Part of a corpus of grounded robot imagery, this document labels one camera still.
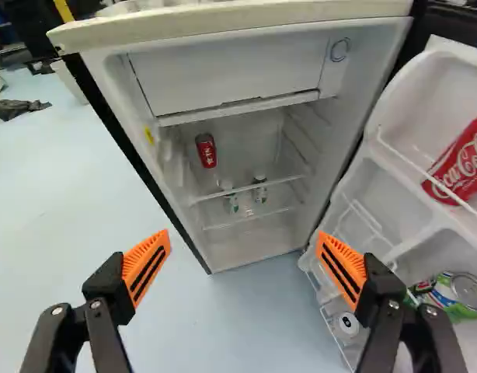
freezer door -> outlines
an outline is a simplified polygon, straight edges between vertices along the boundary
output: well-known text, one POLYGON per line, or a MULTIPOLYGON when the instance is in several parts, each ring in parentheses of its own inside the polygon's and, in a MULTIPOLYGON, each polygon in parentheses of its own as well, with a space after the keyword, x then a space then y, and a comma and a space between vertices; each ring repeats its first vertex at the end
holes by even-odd
MULTIPOLYGON (((408 286, 466 274, 468 287, 445 291, 477 312, 477 49, 430 38, 382 93, 330 202, 320 230, 374 253, 408 286)), ((315 257, 316 236, 299 267, 329 323, 340 296, 315 257)), ((477 314, 454 329, 477 372, 477 314)), ((334 336, 355 368, 358 354, 334 336)))

refrigerator top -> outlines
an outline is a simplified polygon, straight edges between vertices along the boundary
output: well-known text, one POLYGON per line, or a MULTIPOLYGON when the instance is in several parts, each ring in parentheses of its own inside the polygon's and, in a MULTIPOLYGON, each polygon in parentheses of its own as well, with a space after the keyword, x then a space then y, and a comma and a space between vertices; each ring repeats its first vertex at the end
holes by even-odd
POLYGON ((130 0, 47 35, 60 54, 104 47, 338 19, 407 16, 413 0, 234 0, 150 8, 130 0))

floor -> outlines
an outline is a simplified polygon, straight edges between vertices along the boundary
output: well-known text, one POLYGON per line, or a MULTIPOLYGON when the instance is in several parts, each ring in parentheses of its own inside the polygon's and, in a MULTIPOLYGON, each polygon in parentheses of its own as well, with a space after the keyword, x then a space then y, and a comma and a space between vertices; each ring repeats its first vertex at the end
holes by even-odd
MULTIPOLYGON (((113 252, 168 228, 172 255, 129 326, 135 371, 345 371, 297 254, 207 276, 89 106, 56 75, 2 73, 0 99, 53 106, 0 121, 0 371, 18 371, 38 315, 83 302, 113 252)), ((88 348, 80 372, 94 371, 88 348)))

red can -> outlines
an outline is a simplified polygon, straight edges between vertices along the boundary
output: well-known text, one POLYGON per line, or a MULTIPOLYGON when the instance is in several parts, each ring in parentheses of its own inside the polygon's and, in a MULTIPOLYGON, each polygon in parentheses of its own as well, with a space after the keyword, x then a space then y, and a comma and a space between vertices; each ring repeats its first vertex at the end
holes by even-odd
POLYGON ((198 134, 195 137, 195 145, 197 146, 202 166, 206 169, 216 167, 218 161, 216 159, 216 144, 214 143, 213 136, 208 133, 198 134))
MULTIPOLYGON (((427 172, 462 200, 468 200, 477 193, 477 117, 427 172)), ((454 199, 430 180, 422 182, 422 188, 443 204, 458 206, 454 199)))

small bottle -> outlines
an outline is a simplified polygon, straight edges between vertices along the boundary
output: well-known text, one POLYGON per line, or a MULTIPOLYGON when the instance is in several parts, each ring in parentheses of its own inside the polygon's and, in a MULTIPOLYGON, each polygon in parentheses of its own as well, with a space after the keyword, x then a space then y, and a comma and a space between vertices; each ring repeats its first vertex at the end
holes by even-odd
MULTIPOLYGON (((265 183, 268 179, 264 173, 257 173, 252 179, 252 184, 265 183)), ((252 200, 257 204, 265 204, 268 199, 268 189, 265 186, 258 186, 252 190, 252 200)))
MULTIPOLYGON (((220 187, 222 188, 222 190, 232 190, 233 184, 230 180, 224 179, 220 182, 220 187)), ((239 212, 239 198, 237 197, 237 194, 225 194, 223 196, 223 205, 225 207, 225 211, 227 211, 230 215, 239 212)))

